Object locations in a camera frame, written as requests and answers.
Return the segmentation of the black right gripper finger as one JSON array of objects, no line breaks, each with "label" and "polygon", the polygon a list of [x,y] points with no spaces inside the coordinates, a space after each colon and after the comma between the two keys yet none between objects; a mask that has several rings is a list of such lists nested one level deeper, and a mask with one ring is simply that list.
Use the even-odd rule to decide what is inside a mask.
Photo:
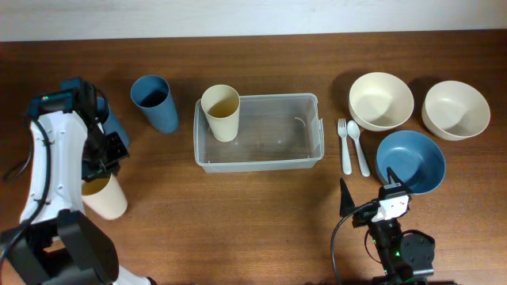
[{"label": "black right gripper finger", "polygon": [[412,190],[395,174],[391,167],[387,167],[387,177],[389,184],[396,184],[407,195],[413,194]]},{"label": "black right gripper finger", "polygon": [[340,179],[340,190],[341,190],[340,216],[344,218],[356,210],[356,205],[353,202],[353,198],[343,178]]}]

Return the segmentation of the blue cup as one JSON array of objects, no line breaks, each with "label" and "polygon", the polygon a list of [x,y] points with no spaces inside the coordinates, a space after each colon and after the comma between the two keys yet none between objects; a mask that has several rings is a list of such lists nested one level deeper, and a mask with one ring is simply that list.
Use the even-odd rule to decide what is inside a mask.
[{"label": "blue cup", "polygon": [[97,116],[101,122],[105,134],[116,132],[126,147],[130,145],[130,139],[123,125],[116,118],[109,105],[105,104],[102,97],[97,98]]},{"label": "blue cup", "polygon": [[168,82],[158,75],[146,75],[137,79],[130,96],[151,126],[163,134],[177,130],[179,119]]}]

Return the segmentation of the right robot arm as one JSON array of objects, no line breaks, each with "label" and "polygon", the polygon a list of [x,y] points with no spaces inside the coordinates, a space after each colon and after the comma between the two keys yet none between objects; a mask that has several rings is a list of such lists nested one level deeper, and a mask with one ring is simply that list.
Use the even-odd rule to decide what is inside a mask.
[{"label": "right robot arm", "polygon": [[427,284],[434,274],[436,242],[419,230],[403,231],[398,219],[409,211],[413,192],[387,169],[388,182],[379,188],[377,198],[356,206],[344,179],[340,179],[341,220],[336,225],[330,248],[334,249],[337,231],[349,218],[353,227],[366,226],[366,235],[374,241],[384,275],[372,279],[373,284]]}]

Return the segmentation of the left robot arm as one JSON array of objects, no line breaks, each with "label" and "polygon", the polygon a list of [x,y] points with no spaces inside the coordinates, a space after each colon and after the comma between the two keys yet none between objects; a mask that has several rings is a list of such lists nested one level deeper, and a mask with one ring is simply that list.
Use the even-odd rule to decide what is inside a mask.
[{"label": "left robot arm", "polygon": [[116,132],[102,129],[103,95],[70,78],[29,102],[29,196],[19,226],[1,234],[1,260],[26,284],[154,283],[120,266],[112,240],[84,211],[82,184],[118,173],[129,155]]}]

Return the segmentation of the clear plastic storage container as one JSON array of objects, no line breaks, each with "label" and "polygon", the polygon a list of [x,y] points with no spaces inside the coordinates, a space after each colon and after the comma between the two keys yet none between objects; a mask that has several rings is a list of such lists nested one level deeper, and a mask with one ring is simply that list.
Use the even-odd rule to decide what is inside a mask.
[{"label": "clear plastic storage container", "polygon": [[212,134],[200,102],[193,123],[196,163],[207,173],[309,169],[325,154],[323,120],[313,93],[241,98],[236,138]]}]

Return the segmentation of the blue bowl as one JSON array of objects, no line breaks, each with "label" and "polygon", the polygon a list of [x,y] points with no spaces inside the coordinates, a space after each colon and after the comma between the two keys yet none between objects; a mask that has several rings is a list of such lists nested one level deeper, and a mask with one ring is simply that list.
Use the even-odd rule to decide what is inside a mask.
[{"label": "blue bowl", "polygon": [[384,184],[388,182],[388,167],[415,195],[436,190],[446,174],[446,161],[439,146],[416,131],[396,131],[380,143],[375,171]]}]

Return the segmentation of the white plastic spoon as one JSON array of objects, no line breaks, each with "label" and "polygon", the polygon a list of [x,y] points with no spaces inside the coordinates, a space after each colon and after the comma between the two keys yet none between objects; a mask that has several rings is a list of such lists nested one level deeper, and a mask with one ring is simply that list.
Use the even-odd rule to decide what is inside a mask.
[{"label": "white plastic spoon", "polygon": [[349,137],[353,140],[354,145],[356,147],[356,154],[358,158],[360,172],[363,177],[369,177],[371,175],[371,172],[369,170],[367,160],[364,156],[364,152],[360,144],[360,129],[354,120],[350,120],[347,123],[347,133]]}]

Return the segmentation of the white plastic fork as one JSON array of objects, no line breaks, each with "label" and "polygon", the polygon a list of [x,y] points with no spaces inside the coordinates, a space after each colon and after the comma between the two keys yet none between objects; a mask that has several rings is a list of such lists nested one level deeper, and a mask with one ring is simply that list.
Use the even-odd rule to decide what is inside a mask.
[{"label": "white plastic fork", "polygon": [[337,134],[341,139],[341,163],[342,170],[345,175],[350,175],[352,173],[352,166],[349,156],[349,148],[347,143],[347,130],[346,130],[346,120],[339,119],[337,121]]}]

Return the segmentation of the beige bowl left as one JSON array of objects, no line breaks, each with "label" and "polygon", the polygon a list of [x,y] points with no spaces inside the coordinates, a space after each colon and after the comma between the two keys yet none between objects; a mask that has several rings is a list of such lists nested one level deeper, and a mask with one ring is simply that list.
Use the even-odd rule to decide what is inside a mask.
[{"label": "beige bowl left", "polygon": [[414,110],[414,96],[400,78],[383,72],[360,76],[349,90],[349,112],[369,131],[387,131],[404,124]]}]

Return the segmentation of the beige bowl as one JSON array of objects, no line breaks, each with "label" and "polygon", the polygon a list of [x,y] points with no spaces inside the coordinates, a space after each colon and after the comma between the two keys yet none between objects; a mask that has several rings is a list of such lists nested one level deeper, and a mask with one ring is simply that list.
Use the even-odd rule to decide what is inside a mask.
[{"label": "beige bowl", "polygon": [[387,131],[404,124],[414,110],[414,96],[400,78],[383,72],[360,76],[349,90],[349,112],[369,131]]},{"label": "beige bowl", "polygon": [[429,89],[421,108],[426,128],[448,141],[469,139],[481,134],[490,122],[490,106],[473,86],[444,81]]}]

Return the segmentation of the beige bowl right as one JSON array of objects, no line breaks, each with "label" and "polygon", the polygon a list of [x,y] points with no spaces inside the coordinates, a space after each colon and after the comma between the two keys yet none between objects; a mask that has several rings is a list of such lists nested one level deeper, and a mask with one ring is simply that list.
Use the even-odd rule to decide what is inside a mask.
[{"label": "beige bowl right", "polygon": [[490,106],[473,86],[444,81],[429,89],[421,108],[426,128],[448,141],[469,139],[481,134],[490,122]]}]

